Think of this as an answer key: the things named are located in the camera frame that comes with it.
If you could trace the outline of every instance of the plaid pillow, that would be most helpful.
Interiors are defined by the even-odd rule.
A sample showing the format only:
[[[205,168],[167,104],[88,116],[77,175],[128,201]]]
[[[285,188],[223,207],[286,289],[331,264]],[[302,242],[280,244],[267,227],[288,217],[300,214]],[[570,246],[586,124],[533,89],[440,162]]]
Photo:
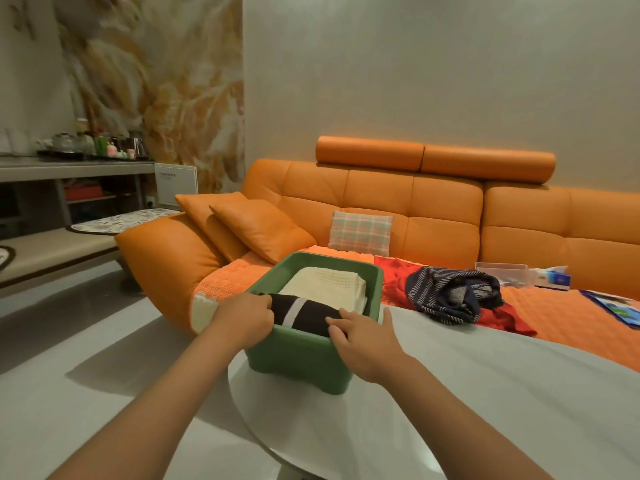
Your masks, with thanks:
[[[339,251],[389,256],[391,216],[369,216],[333,211],[329,247]]]

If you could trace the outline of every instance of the white round table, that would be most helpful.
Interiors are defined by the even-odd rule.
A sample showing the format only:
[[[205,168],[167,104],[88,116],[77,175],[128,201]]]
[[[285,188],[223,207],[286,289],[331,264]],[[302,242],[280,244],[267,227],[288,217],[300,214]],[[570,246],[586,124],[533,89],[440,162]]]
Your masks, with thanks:
[[[640,478],[637,372],[539,339],[392,313],[405,352],[556,480]],[[327,480],[444,478],[382,387],[354,377],[332,396],[254,372],[244,353],[228,372],[247,427],[284,465]]]

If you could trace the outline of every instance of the navy striped cloth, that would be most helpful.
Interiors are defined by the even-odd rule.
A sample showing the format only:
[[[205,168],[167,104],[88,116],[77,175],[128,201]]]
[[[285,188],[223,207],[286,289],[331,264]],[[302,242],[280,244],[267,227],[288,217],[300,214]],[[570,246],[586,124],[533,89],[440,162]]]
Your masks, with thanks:
[[[473,269],[424,266],[407,277],[405,290],[416,310],[445,325],[475,323],[481,308],[504,304],[500,282]]]

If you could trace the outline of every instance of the orange quilted blanket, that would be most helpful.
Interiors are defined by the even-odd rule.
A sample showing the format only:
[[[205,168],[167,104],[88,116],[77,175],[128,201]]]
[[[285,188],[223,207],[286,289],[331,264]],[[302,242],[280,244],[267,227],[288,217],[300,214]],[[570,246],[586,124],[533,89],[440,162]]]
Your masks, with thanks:
[[[370,263],[374,261],[371,255],[320,246],[305,251]],[[221,300],[242,293],[272,267],[249,252],[208,275],[196,287],[194,294],[203,292],[208,298]],[[640,372],[640,331],[620,323],[577,290],[502,288],[502,297],[538,331],[537,339],[575,347]],[[389,303],[385,293],[382,302]]]

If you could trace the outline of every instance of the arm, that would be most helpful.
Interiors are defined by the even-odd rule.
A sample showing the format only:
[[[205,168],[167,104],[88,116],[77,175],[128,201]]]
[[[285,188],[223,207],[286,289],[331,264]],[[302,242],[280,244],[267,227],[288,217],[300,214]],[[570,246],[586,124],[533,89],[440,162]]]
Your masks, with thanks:
[[[552,480],[425,366],[404,353],[388,308],[382,325],[344,310],[340,316],[338,320],[327,318],[338,354],[359,377],[387,389],[448,479]]]
[[[49,480],[161,479],[211,387],[240,350],[273,328],[271,297],[226,299],[171,368],[64,462]]]

